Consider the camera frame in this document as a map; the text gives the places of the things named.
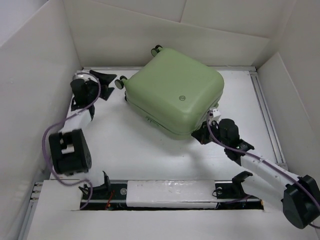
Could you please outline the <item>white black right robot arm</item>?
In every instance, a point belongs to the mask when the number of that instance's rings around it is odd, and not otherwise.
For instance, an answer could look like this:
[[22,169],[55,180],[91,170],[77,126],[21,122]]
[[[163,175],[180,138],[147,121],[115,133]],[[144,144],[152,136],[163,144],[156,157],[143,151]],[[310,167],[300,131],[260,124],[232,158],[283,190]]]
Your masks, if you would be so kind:
[[232,119],[207,120],[191,135],[202,145],[213,142],[223,147],[231,161],[245,168],[232,179],[235,196],[253,195],[270,202],[298,229],[312,226],[319,218],[320,189],[316,180],[289,172],[258,155],[253,145],[240,138]]

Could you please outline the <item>green hard-shell suitcase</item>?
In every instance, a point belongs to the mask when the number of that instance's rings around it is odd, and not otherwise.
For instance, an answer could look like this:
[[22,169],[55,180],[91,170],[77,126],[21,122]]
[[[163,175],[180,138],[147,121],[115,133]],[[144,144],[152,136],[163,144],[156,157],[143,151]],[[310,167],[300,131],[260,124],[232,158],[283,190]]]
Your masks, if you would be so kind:
[[199,130],[219,105],[225,81],[215,69],[168,47],[156,45],[142,69],[115,80],[125,100],[142,117],[174,139]]

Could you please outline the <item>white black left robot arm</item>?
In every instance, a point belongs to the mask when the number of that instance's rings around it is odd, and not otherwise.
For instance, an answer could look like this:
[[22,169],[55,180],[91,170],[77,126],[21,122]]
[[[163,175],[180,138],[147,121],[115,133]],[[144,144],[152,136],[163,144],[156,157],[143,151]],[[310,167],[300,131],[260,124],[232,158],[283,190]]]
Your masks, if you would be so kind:
[[62,128],[49,133],[52,129],[49,127],[42,137],[43,141],[49,142],[51,159],[46,162],[51,173],[65,187],[74,184],[63,181],[61,175],[69,177],[88,173],[92,167],[92,157],[83,129],[94,119],[95,102],[98,99],[107,101],[111,96],[114,87],[110,84],[116,77],[116,74],[94,70],[75,73],[70,83],[72,97],[67,116],[58,123]]

